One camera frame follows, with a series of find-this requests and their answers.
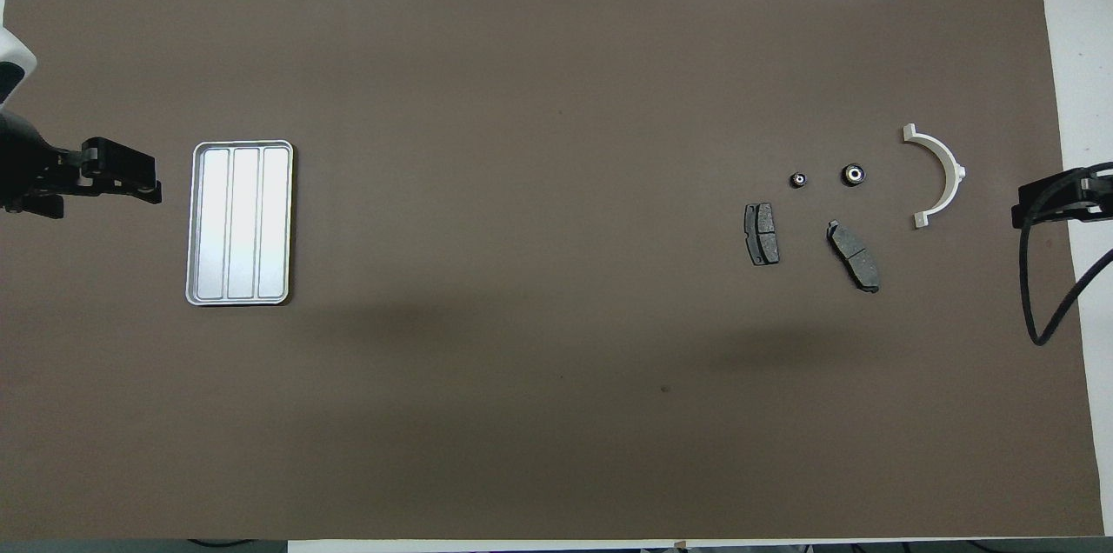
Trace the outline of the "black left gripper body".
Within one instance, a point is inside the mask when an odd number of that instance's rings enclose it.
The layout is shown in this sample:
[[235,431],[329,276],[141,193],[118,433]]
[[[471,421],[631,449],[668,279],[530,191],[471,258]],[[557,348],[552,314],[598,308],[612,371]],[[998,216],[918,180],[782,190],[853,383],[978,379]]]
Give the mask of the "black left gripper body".
[[80,184],[81,152],[43,140],[35,126],[17,113],[1,117],[1,203],[23,194],[87,196]]

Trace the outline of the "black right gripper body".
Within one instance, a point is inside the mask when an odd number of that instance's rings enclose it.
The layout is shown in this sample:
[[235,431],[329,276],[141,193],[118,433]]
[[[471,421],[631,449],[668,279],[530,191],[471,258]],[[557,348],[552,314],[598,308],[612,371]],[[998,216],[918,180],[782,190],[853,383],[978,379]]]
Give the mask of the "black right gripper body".
[[1112,166],[1089,166],[1078,181],[1078,194],[1082,197],[1084,213],[1078,215],[1081,223],[1100,223],[1112,220]]

